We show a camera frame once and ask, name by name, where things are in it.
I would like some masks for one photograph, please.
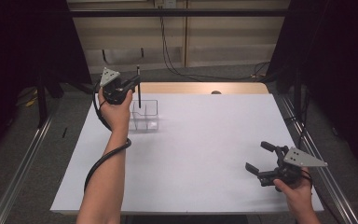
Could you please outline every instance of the metal rail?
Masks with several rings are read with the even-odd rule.
[[[286,17],[318,14],[316,9],[195,9],[195,8],[145,8],[145,9],[71,9],[70,11],[19,11],[21,16],[58,17]]]
[[[294,106],[287,95],[282,97],[282,102],[289,116],[293,117],[295,115]],[[294,120],[294,124],[298,134],[301,136],[302,128],[304,127],[303,123]],[[302,141],[310,155],[323,161],[322,155],[319,153],[318,148],[315,146],[307,130],[303,132]],[[317,170],[345,223],[358,223],[358,219],[354,214],[348,199],[342,192],[336,179],[330,173],[328,167],[317,168]]]
[[[34,158],[37,155],[37,152],[43,142],[43,139],[48,132],[51,118],[57,111],[57,108],[57,105],[52,106],[48,118],[46,119],[42,127],[37,129],[31,145],[28,147],[19,168],[11,179],[10,184],[8,185],[4,195],[0,200],[0,224],[5,223],[10,209],[13,206],[13,203],[16,201],[17,195],[21,190],[22,184],[30,170],[30,167],[34,161]]]

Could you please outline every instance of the transparent container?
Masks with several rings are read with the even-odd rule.
[[[149,133],[158,130],[157,100],[141,100],[141,108],[139,101],[134,100],[131,102],[130,112],[130,132]]]

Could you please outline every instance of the wall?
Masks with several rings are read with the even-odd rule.
[[[71,0],[71,9],[154,8],[153,1],[85,3]],[[287,8],[288,0],[186,1],[178,8]],[[283,18],[193,17],[164,18],[165,36],[175,66],[200,66],[269,61]],[[91,73],[103,66],[126,70],[125,65],[165,67],[162,57],[160,18],[74,18]],[[110,64],[103,61],[101,50]]]

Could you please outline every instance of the white table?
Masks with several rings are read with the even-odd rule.
[[[245,170],[246,162],[260,171],[277,166],[261,141],[294,145],[272,95],[147,93],[143,99],[158,100],[158,131],[129,135],[123,214],[287,211],[282,193],[262,188]],[[86,175],[108,137],[91,106],[51,211],[77,214]],[[313,195],[314,209],[322,211]]]

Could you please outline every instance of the black cable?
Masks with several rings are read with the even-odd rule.
[[[327,204],[327,202],[324,200],[324,197],[322,196],[322,194],[320,193],[319,189],[316,188],[315,186],[315,191],[316,193],[318,193],[319,198],[321,199],[322,203],[324,204],[324,206],[327,208],[327,210],[330,212],[331,216],[333,217],[333,219],[336,221],[336,223],[340,223],[338,220],[338,217],[334,214],[333,210],[331,210],[330,206]]]
[[[260,64],[262,64],[261,67],[259,69],[257,69],[257,71],[256,71],[257,66],[260,65]],[[257,73],[260,72],[260,70],[263,69],[263,67],[266,66],[266,64],[269,64],[269,62],[258,63],[257,65],[255,65],[254,74],[253,74],[253,76],[255,78],[257,78]]]
[[[95,85],[94,88],[92,89],[92,103],[94,104],[94,108],[95,108],[95,112],[98,116],[98,119],[103,123],[103,125],[110,131],[112,131],[112,129],[110,128],[109,124],[106,122],[106,120],[103,118],[103,115],[101,113],[101,106],[103,104],[106,103],[106,101],[103,101],[100,104],[100,108],[97,107],[97,102],[95,100],[95,94],[97,92],[97,87],[98,87],[98,83],[100,83],[101,80],[98,80]],[[91,169],[89,170],[89,174],[87,175],[86,178],[86,182],[84,184],[84,191],[86,191],[87,185],[89,184],[89,181],[92,177],[92,175],[94,174],[94,172],[98,169],[98,167],[101,166],[101,164],[106,161],[107,159],[111,158],[112,156],[118,154],[118,152],[126,149],[127,147],[129,147],[131,145],[131,140],[129,138],[127,138],[126,144],[124,144],[121,147],[115,148],[112,151],[106,153],[104,156],[102,156],[97,162],[95,162],[95,164],[91,167]]]
[[[260,215],[257,215],[257,217],[258,217],[258,221],[259,221],[260,223],[263,223],[263,222],[261,221]]]
[[[310,182],[310,188],[312,189],[313,187],[313,180],[311,177],[306,176],[306,175],[302,175],[301,177],[303,177],[304,179],[307,179]]]
[[[162,37],[162,50],[163,50],[163,57],[164,57],[164,62],[165,62],[165,66],[167,67],[167,69],[177,75],[177,76],[181,76],[181,77],[187,77],[187,78],[190,78],[192,80],[195,80],[195,81],[198,81],[198,82],[202,82],[201,80],[199,79],[196,79],[194,77],[207,77],[207,78],[216,78],[216,79],[224,79],[224,80],[233,80],[233,81],[238,81],[238,80],[244,80],[246,78],[250,78],[252,77],[253,75],[250,75],[250,76],[246,76],[246,77],[212,77],[212,76],[205,76],[205,75],[194,75],[194,74],[181,74],[180,72],[178,72],[172,62],[171,62],[171,58],[170,58],[170,54],[168,52],[168,46],[167,46],[167,41],[166,41],[166,38],[165,38],[165,25],[164,25],[164,18],[163,17],[160,17],[159,18],[160,20],[160,25],[161,25],[161,37]]]
[[[310,175],[309,172],[305,171],[305,170],[301,170],[301,172],[304,172],[305,174],[307,174],[309,176],[309,178],[312,178],[312,176]]]
[[[262,77],[261,79],[258,80],[258,82],[268,83],[268,82],[274,81],[275,79],[277,79],[277,77],[280,74],[285,72],[287,69],[288,69],[287,66],[282,66],[282,67],[276,69],[274,72],[270,73],[268,76]]]
[[[310,92],[308,90],[308,88],[306,88],[306,92],[305,92],[305,97],[304,97],[304,105],[303,105],[303,108],[301,111],[304,111],[303,113],[301,113],[299,116],[303,116],[304,117],[302,118],[303,120],[303,126],[302,126],[302,129],[301,129],[301,133],[300,133],[300,136],[298,137],[298,149],[301,149],[301,139],[302,137],[304,136],[304,133],[306,131],[306,127],[307,127],[307,115],[308,115],[308,106],[310,105]]]
[[[109,124],[106,122],[106,120],[103,118],[103,115],[101,113],[101,105],[104,104],[101,103],[100,108],[97,107],[97,102],[95,100],[95,94],[97,93],[97,87],[98,83],[100,83],[101,80],[97,80],[97,82],[94,85],[94,88],[92,89],[92,103],[94,104],[95,113],[97,114],[98,119],[101,121],[101,123],[109,130],[112,131]]]
[[[35,91],[35,90],[36,90],[36,88],[31,88],[30,91],[27,91],[27,92],[23,93],[22,95],[18,96],[17,99],[20,99],[20,98],[22,98],[22,97],[28,95],[29,93],[31,93],[31,92],[33,92],[33,91]]]
[[[118,152],[120,152],[120,151],[122,151],[122,150],[124,150],[124,149],[126,149],[127,147],[130,147],[130,146],[131,146],[131,140],[129,138],[127,138],[126,144],[124,144],[121,147],[115,148],[112,151],[106,153],[97,162],[95,162],[95,164],[89,170],[89,174],[87,175],[86,182],[84,184],[84,191],[86,191],[87,185],[89,184],[92,175],[98,169],[98,167],[101,166],[101,164],[103,164],[105,161],[107,161],[109,158],[113,157],[114,155],[118,154]]]

